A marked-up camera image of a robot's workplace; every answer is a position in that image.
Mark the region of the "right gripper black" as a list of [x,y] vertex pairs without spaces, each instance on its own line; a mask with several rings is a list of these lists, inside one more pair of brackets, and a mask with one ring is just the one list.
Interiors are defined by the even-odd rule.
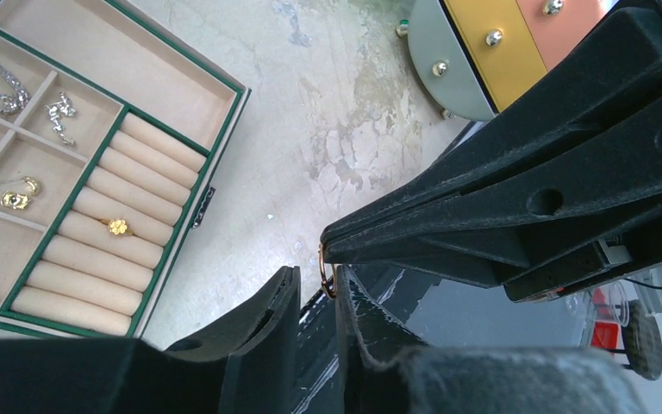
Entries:
[[512,301],[662,263],[662,1],[618,3],[460,148],[329,224],[333,264],[389,264]]

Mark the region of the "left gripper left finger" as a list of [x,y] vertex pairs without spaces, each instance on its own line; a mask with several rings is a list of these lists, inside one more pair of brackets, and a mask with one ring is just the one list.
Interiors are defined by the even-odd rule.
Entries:
[[158,350],[135,338],[0,340],[0,413],[288,413],[300,271]]

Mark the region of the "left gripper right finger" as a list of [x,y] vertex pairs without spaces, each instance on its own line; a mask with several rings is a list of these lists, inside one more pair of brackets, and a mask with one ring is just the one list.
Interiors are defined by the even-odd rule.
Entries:
[[[336,289],[340,298],[341,271]],[[604,352],[587,348],[405,350],[405,413],[642,413],[637,391]]]

